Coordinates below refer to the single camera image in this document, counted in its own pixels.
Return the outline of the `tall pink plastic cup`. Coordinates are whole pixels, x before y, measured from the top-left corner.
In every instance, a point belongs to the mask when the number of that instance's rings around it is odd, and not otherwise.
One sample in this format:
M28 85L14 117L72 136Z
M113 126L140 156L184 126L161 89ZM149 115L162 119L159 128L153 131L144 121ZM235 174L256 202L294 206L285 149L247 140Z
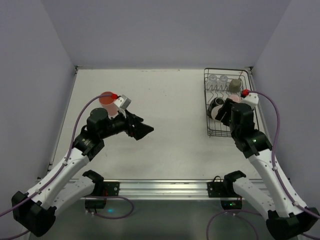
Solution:
M107 110L109 117L114 117L118 114L118 108L114 104L116 95L111 91L105 91L100 94L101 97L99 98L100 105Z

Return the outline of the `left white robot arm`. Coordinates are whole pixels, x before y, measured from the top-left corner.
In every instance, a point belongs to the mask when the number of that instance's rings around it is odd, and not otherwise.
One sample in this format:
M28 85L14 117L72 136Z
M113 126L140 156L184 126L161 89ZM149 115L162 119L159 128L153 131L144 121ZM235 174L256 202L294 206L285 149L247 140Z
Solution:
M93 109L80 134L72 136L63 159L34 187L12 196L13 218L36 237L45 235L62 210L82 197L100 197L103 193L104 178L92 170L86 171L76 183L67 184L104 148L106 138L126 133L138 141L153 131L143 118L127 110L109 118L106 109Z

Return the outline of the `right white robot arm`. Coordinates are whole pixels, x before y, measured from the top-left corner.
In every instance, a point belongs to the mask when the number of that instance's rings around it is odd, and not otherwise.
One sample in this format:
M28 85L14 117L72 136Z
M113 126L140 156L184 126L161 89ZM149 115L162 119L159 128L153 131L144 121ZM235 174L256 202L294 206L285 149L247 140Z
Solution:
M218 110L216 120L230 128L237 149L257 170L269 194L239 170L224 176L226 191L245 198L264 218L275 240L289 240L309 231L320 213L306 205L284 177L280 165L272 159L273 146L267 136L255 128L253 107L227 99Z

